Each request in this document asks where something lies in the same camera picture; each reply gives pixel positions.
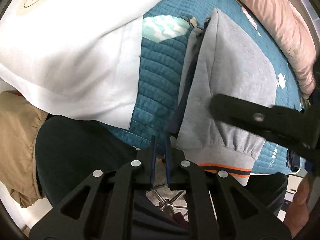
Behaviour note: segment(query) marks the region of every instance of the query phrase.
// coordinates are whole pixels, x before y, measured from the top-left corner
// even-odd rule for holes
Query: orange stripe
[[[215,170],[205,170],[208,172],[212,172],[212,173],[217,173],[218,171]],[[235,173],[229,173],[230,175],[234,176],[234,177],[238,177],[238,178],[248,178],[250,177],[250,175],[239,175],[239,174],[235,174]]]
[[[217,164],[217,163],[201,163],[199,164],[200,167],[203,166],[216,166],[216,167],[222,167],[222,168],[227,168],[227,169],[233,169],[233,170],[238,170],[238,171],[247,171],[247,172],[251,172],[251,170],[247,170],[247,169],[242,169],[242,168],[237,168],[237,167],[233,167],[233,166],[227,166],[227,165],[222,165],[222,164]]]

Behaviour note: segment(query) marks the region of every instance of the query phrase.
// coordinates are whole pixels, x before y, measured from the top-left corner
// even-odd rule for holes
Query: bed
[[[257,24],[257,33],[243,13],[242,5],[236,0],[163,0],[148,11],[144,18],[161,15],[183,19],[195,17],[198,25],[202,25],[215,7],[241,26],[272,63],[278,80],[276,105],[300,111],[300,90],[287,58],[249,11]],[[151,137],[155,136],[159,149],[162,148],[161,142],[164,140],[168,121],[177,107],[180,77],[190,30],[191,27],[185,35],[162,42],[142,38],[138,97],[130,129],[127,131],[102,124],[124,142],[137,148],[145,148],[148,147]],[[291,169],[286,167],[286,156],[286,148],[266,141],[252,174],[292,173]]]

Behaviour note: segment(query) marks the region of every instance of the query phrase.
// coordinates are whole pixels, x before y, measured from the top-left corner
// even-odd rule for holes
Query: black stripe
[[[234,173],[238,175],[250,175],[251,171],[239,171],[239,170],[234,170],[234,169],[229,169],[229,168],[224,168],[224,167],[218,167],[218,166],[201,166],[204,170],[214,170],[214,171],[226,171],[228,173]]]

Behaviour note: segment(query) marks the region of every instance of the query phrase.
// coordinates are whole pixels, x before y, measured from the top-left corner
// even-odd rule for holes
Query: pink fabric
[[[301,14],[288,0],[240,0],[263,24],[288,58],[304,98],[313,92],[316,81],[312,68],[316,48]]]

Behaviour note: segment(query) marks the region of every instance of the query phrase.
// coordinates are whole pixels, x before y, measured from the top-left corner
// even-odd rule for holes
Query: silver screw
[[[134,161],[131,162],[131,165],[132,165],[133,167],[139,167],[139,166],[141,165],[141,161],[139,161],[139,160],[134,160]]]
[[[190,161],[182,161],[181,163],[182,167],[189,167],[190,166]]]
[[[253,119],[257,122],[263,122],[264,120],[264,114],[260,114],[260,113],[255,113],[253,115]]]
[[[218,175],[219,175],[219,177],[222,177],[222,178],[228,177],[228,173],[226,171],[219,171]]]
[[[103,171],[102,170],[96,170],[92,173],[92,175],[96,178],[101,177],[103,175]]]

